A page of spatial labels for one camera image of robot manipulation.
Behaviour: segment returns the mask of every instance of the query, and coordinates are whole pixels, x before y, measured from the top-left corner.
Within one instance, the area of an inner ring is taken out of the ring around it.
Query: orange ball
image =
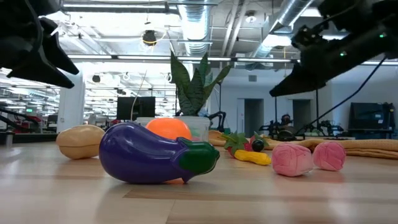
[[[180,119],[175,118],[156,118],[149,121],[146,128],[153,133],[175,140],[178,137],[184,137],[192,140],[189,127]]]

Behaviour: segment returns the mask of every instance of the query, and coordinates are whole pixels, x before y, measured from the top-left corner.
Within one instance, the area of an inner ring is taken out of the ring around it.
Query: pink cabbage toy
[[[272,150],[272,168],[288,177],[310,172],[313,168],[311,151],[303,146],[282,143]]]
[[[338,142],[323,142],[313,152],[313,163],[324,170],[341,170],[345,160],[346,151]]]

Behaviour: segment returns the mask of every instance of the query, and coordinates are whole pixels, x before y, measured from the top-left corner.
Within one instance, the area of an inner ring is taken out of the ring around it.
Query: snake plant
[[[177,97],[184,116],[197,116],[213,91],[214,86],[222,81],[231,70],[230,65],[226,66],[213,80],[207,53],[201,59],[199,69],[195,69],[192,80],[185,66],[177,60],[173,52],[170,65],[172,80],[177,87]]]

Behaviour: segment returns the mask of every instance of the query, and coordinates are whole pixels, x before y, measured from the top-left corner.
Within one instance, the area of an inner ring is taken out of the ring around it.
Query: purple eggplant
[[[211,172],[220,153],[208,142],[170,140],[135,123],[107,130],[99,145],[99,159],[112,177],[132,184],[159,184]]]

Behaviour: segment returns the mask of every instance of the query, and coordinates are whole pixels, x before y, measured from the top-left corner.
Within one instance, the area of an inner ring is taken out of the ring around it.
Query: door
[[[311,101],[293,100],[293,127],[301,129],[311,122]]]
[[[245,99],[244,133],[250,138],[264,124],[264,100]]]

